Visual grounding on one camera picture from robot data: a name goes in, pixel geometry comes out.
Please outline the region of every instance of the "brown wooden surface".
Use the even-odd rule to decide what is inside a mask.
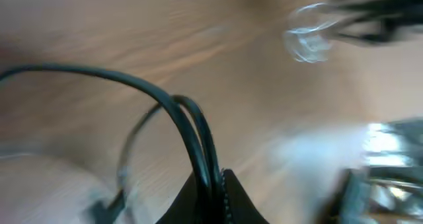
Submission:
[[[341,58],[300,64],[283,47],[286,13],[312,1],[0,0],[1,66],[83,63],[192,97],[221,167],[234,169],[265,218],[310,223],[339,169],[356,163],[365,130],[360,103],[334,66]],[[9,79],[0,96],[3,154],[67,161],[2,161],[2,223],[74,220],[99,180],[113,189],[125,135],[153,104],[121,85],[56,73]],[[132,165],[140,219],[152,223],[191,171],[166,115],[143,131]]]

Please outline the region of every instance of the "blurry background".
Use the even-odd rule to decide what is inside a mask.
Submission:
[[[0,0],[0,66],[92,65],[192,97],[221,167],[234,169],[263,216],[312,223],[340,169],[359,164],[367,123],[423,108],[417,40],[336,43],[321,64],[292,59],[286,17],[318,1]],[[153,105],[133,89],[61,73],[19,75],[0,96],[2,223],[76,221],[114,191],[125,136]],[[43,155],[10,157],[21,153]],[[143,131],[132,166],[139,216],[153,223],[191,171],[167,115]]]

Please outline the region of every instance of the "curved black wire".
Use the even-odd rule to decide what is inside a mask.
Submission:
[[[203,152],[206,158],[209,174],[211,174],[211,199],[217,204],[222,195],[221,175],[219,172],[219,164],[217,161],[216,150],[213,142],[213,137],[206,119],[200,107],[190,98],[182,95],[173,95],[172,99],[184,107],[191,115],[203,147]],[[136,136],[140,133],[143,126],[162,108],[160,104],[154,105],[150,110],[144,114],[139,122],[132,128],[124,148],[122,149],[120,160],[118,163],[118,185],[123,190],[127,190],[128,177],[128,161],[130,159],[131,150],[135,145]]]
[[[26,71],[61,71],[99,77],[133,87],[154,98],[160,106],[167,111],[182,136],[196,178],[198,197],[205,202],[212,200],[210,174],[197,135],[180,106],[173,102],[172,98],[165,91],[143,79],[125,73],[76,65],[60,65],[56,63],[14,67],[0,73],[0,81]]]

